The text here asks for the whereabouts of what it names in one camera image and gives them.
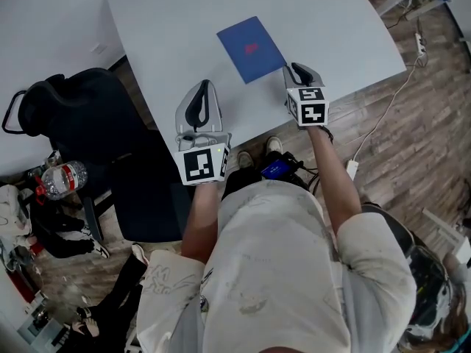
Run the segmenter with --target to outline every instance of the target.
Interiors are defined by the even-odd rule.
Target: water bottle
[[[48,168],[41,179],[37,178],[39,186],[36,187],[36,195],[46,195],[48,199],[59,200],[82,188],[87,179],[87,169],[83,163],[67,162]]]

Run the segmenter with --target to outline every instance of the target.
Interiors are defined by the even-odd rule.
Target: white shoe
[[[98,243],[94,239],[93,239],[93,252],[95,254],[100,255],[101,257],[104,257],[105,259],[110,257],[110,253],[108,252],[108,250],[106,250],[105,247],[103,247],[100,243]]]
[[[249,168],[253,167],[253,159],[248,151],[241,151],[237,154],[237,165],[238,168]]]
[[[132,249],[132,254],[142,263],[145,265],[149,266],[149,261],[146,258],[146,255],[144,254],[144,249],[138,245],[137,243],[133,243],[131,246]]]
[[[276,136],[271,136],[266,142],[266,154],[271,151],[278,151],[283,154],[283,144]]]
[[[89,228],[83,227],[82,230],[80,230],[80,232],[81,232],[83,235],[86,235],[87,237],[92,238],[92,236],[91,236],[91,231],[90,231]]]

